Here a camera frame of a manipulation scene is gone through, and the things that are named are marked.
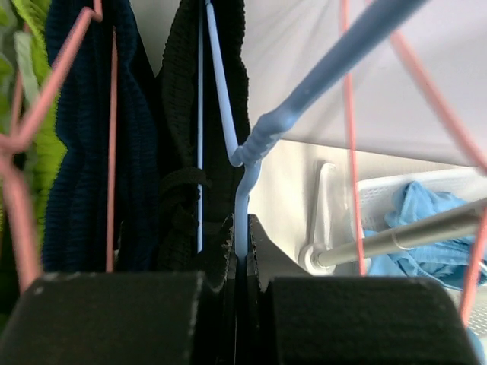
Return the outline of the navy blue shorts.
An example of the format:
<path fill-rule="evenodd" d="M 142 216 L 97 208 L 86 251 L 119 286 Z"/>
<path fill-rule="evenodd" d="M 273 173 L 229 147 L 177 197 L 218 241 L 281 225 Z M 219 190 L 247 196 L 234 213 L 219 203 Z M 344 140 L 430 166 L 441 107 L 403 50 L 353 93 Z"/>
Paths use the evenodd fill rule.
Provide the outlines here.
<path fill-rule="evenodd" d="M 111 54 L 119 56 L 116 158 L 118 268 L 144 271 L 158 244 L 157 132 L 147 101 L 153 74 L 127 1 L 105 1 L 61 89 L 56 134 L 66 154 L 49 192 L 46 271 L 106 265 Z"/>

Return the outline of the light blue wire hanger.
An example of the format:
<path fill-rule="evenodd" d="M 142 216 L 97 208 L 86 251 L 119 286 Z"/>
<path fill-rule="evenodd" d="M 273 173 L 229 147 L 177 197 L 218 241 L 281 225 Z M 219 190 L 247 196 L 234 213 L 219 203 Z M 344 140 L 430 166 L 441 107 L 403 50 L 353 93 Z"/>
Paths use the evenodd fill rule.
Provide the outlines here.
<path fill-rule="evenodd" d="M 245 259 L 248 253 L 249 194 L 259 178 L 262 159 L 319 97 L 423 5 L 423 1 L 373 2 L 290 95 L 273 111 L 262 115 L 246 141 L 239 144 L 221 57 L 215 12 L 212 3 L 205 2 L 228 160 L 233 167 L 245 169 L 237 187 L 234 204 L 234 249 L 240 260 Z"/>

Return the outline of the black shorts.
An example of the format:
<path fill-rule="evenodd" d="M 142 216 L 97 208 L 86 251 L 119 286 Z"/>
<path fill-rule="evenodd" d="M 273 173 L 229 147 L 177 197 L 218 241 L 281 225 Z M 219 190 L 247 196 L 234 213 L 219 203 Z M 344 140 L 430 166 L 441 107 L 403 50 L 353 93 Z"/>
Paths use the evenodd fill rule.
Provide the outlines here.
<path fill-rule="evenodd" d="M 234 210 L 243 171 L 227 158 L 205 18 L 198 1 L 179 2 L 154 74 L 133 16 L 114 8 L 121 271 L 186 267 Z"/>

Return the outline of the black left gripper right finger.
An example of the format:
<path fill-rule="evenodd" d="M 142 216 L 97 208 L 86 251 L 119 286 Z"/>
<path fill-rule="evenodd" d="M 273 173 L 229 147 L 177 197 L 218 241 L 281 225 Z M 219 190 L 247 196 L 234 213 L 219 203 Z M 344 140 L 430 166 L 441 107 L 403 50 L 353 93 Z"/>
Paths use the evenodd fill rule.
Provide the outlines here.
<path fill-rule="evenodd" d="M 249 217 L 248 364 L 478 364 L 446 291 L 418 278 L 314 277 Z"/>

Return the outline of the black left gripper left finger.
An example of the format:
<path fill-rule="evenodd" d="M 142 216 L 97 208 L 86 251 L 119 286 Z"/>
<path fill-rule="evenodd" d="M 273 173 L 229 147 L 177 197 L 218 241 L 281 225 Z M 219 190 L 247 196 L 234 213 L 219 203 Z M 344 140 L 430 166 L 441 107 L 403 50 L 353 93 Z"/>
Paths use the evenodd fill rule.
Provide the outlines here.
<path fill-rule="evenodd" d="M 3 364 L 232 364 L 233 221 L 181 271 L 49 273 L 22 293 Z"/>

